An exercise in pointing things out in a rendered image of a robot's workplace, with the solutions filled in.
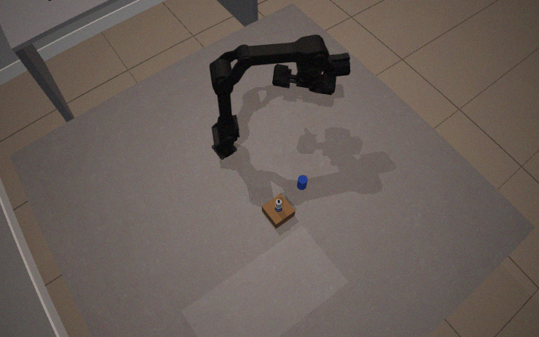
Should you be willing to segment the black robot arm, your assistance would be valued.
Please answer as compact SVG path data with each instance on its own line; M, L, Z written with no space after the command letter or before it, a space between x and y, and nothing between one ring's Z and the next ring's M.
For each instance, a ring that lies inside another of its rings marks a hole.
M238 60L232 69L231 62ZM314 81L321 73L327 77L350 74L350 55L341 53L329 55L324 40L313 34L291 43L266 44L258 46L240 45L234 51L223 53L210 63L212 86L218 95L219 117L212 125L215 153L224 159L237 148L233 145L239 137L237 115L232 115L230 93L244 72L251 66L296 62L298 74L304 80Z

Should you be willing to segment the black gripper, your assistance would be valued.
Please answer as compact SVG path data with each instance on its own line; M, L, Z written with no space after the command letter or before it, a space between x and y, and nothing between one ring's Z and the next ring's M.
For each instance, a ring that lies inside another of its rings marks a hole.
M321 74L314 81L306 81L301 74L291 74L287 65L275 65L272 84L283 88L290 88L290 83L296 86L309 88L311 92L332 95L335 92L336 78Z

